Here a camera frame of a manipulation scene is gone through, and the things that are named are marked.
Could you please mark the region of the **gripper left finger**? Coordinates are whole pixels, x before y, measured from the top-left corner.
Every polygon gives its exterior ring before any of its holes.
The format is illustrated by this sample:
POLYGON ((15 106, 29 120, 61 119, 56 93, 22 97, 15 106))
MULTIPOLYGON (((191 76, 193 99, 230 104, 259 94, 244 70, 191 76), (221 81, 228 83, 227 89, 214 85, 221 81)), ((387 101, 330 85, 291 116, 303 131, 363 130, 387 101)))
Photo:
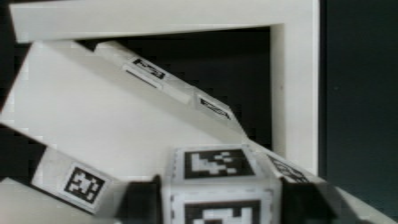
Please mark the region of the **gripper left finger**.
POLYGON ((120 224, 163 224, 159 176, 129 183, 115 217, 120 224))

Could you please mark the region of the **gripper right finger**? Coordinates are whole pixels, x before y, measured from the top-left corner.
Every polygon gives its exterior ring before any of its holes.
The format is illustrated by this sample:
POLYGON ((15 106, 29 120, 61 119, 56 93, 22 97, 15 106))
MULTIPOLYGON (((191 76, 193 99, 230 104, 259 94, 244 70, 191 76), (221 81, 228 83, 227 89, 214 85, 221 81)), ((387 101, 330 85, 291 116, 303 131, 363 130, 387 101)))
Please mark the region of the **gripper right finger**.
POLYGON ((326 183, 282 182, 280 224, 355 224, 355 213, 326 183))

